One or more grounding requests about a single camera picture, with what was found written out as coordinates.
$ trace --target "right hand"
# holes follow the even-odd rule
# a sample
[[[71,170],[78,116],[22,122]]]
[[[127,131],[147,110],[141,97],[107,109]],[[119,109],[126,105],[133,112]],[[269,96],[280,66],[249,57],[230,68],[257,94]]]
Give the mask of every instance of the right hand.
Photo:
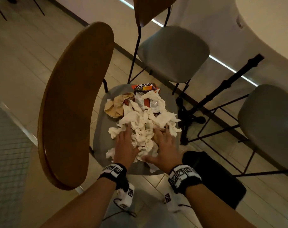
[[[159,154],[157,157],[143,156],[142,160],[154,164],[160,170],[169,174],[172,168],[182,164],[182,154],[178,152],[175,138],[169,133],[168,129],[165,130],[165,134],[162,134],[159,129],[155,129],[154,132],[159,141]]]

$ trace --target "left hand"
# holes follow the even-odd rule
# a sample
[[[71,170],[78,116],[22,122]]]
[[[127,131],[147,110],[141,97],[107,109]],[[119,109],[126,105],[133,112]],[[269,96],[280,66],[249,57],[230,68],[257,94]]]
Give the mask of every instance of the left hand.
[[[113,163],[120,163],[128,170],[139,153],[138,147],[133,148],[131,144],[131,127],[127,126],[116,137],[115,157]]]

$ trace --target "table leg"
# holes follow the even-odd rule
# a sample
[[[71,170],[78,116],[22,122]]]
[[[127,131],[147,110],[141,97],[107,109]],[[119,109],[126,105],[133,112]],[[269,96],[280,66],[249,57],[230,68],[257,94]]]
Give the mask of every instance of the table leg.
[[[256,55],[254,58],[251,58],[248,60],[247,64],[243,66],[238,72],[233,74],[231,77],[229,77],[227,80],[224,80],[218,88],[216,88],[213,92],[211,92],[209,95],[207,95],[203,100],[201,100],[196,106],[194,106],[189,111],[185,111],[185,108],[181,108],[181,103],[178,104],[179,111],[183,112],[183,117],[180,118],[182,121],[180,124],[184,126],[182,129],[181,139],[180,142],[182,145],[188,144],[188,138],[187,138],[187,130],[189,126],[193,122],[197,122],[200,124],[205,123],[205,119],[203,117],[195,117],[193,114],[198,111],[201,107],[203,107],[206,103],[211,101],[215,96],[220,94],[223,90],[231,87],[232,83],[234,83],[237,79],[239,79],[242,75],[244,75],[246,72],[248,72],[250,69],[256,67],[259,62],[261,62],[264,59],[264,57],[261,54]]]

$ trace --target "table top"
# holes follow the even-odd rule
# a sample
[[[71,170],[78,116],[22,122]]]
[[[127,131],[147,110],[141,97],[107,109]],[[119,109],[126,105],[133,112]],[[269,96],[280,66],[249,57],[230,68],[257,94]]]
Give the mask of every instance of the table top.
[[[271,48],[265,57],[285,58],[288,62],[288,0],[235,0],[249,29]]]

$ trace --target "cable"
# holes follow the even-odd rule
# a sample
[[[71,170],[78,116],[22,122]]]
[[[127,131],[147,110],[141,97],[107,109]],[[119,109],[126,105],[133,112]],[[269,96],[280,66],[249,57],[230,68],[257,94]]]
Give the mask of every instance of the cable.
[[[178,206],[186,206],[186,207],[192,208],[191,206],[184,205],[184,204],[179,204]]]
[[[137,214],[135,213],[135,212],[133,212],[133,211],[130,211],[130,210],[124,210],[123,208],[121,208],[117,203],[116,203],[116,201],[115,200],[117,200],[117,199],[113,199],[113,203],[117,206],[117,207],[119,207],[122,211],[120,211],[120,212],[117,212],[117,213],[114,213],[113,215],[110,215],[110,216],[108,216],[108,217],[106,217],[106,218],[104,218],[102,221],[104,221],[104,220],[106,220],[106,219],[108,219],[108,218],[111,218],[112,216],[114,216],[114,215],[117,215],[117,214],[119,214],[119,213],[124,213],[124,212],[126,212],[127,214],[129,214],[129,215],[131,215],[131,216],[133,216],[134,218],[136,218],[137,217]]]

